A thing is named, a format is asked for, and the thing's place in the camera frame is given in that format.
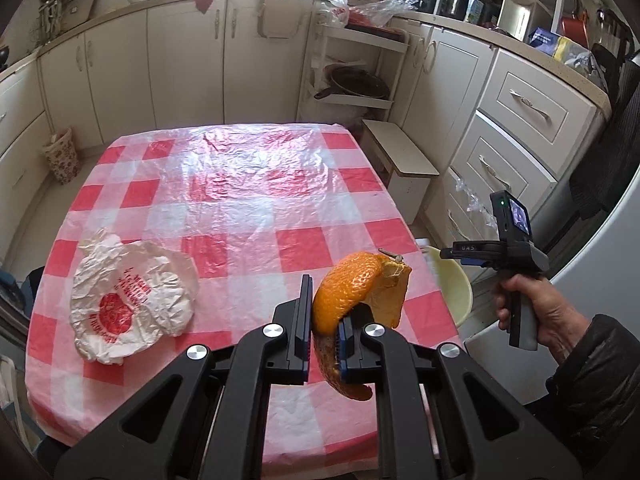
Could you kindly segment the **black jacket sleeve forearm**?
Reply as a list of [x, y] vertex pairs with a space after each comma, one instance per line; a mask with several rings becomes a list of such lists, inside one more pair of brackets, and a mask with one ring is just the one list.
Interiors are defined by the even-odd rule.
[[610, 316], [596, 315], [546, 381], [529, 413], [576, 458], [585, 479], [639, 477], [640, 349]]

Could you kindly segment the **person's right hand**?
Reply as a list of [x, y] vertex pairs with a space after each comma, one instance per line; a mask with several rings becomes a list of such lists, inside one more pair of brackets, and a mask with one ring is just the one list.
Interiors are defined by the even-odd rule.
[[532, 302], [539, 322], [538, 342], [548, 348], [555, 362], [563, 364], [587, 333], [590, 326], [588, 318], [577, 311], [546, 278], [516, 274], [500, 282], [495, 289], [494, 304], [500, 330], [510, 330], [510, 292], [520, 292]]

